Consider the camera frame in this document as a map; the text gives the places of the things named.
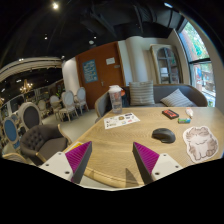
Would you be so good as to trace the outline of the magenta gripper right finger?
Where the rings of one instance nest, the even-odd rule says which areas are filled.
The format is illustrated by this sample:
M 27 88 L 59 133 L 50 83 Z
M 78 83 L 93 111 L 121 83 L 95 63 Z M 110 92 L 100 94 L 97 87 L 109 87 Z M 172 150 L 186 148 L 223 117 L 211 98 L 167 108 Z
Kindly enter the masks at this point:
M 140 143 L 133 143 L 133 155 L 145 185 L 182 169 L 167 153 L 158 154 Z

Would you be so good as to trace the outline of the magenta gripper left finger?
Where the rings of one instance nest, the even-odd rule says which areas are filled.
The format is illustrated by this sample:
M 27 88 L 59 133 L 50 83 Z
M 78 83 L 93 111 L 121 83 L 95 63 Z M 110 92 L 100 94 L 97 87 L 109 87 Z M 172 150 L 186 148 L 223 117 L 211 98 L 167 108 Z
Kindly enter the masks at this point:
M 40 168 L 75 184 L 79 184 L 91 153 L 91 141 L 83 144 L 77 143 L 66 153 L 57 152 L 41 165 Z

